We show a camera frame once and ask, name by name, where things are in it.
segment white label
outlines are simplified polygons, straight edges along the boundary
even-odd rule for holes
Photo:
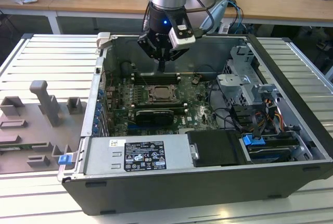
[[[164,161],[156,161],[155,165],[156,166],[165,165],[165,162]]]
[[[3,147],[0,148],[0,151],[12,151],[12,150],[21,150],[19,147]]]
[[[109,146],[110,147],[124,147],[126,139],[111,139]]]

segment power supply label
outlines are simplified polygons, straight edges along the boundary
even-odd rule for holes
[[[167,169],[163,142],[125,143],[126,172]]]

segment floor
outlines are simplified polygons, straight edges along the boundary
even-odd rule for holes
[[[52,34],[51,27],[46,17],[12,15],[2,20],[0,25],[0,63],[2,63],[13,47],[20,40],[23,33]],[[108,19],[98,18],[99,29],[94,30],[91,18],[61,17],[64,34],[97,34],[101,31],[113,33],[139,33],[142,21],[140,19]],[[271,36],[273,26],[262,25],[254,27],[255,35],[261,37]],[[297,29],[297,34],[292,38],[297,47],[323,72],[326,73],[332,63],[328,56],[320,51],[316,44],[319,41],[325,41],[328,36],[322,28],[301,27]]]

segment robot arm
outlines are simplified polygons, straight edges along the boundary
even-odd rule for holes
[[[187,0],[150,0],[144,19],[143,33],[138,44],[150,58],[159,61],[158,70],[164,72],[165,62],[174,61],[189,50],[206,31],[193,29],[187,13],[207,11],[211,6],[185,9]]]

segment black plastic cover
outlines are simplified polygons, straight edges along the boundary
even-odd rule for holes
[[[235,130],[191,131],[187,135],[190,145],[195,145],[199,154],[199,159],[193,160],[195,167],[246,164],[240,136]]]

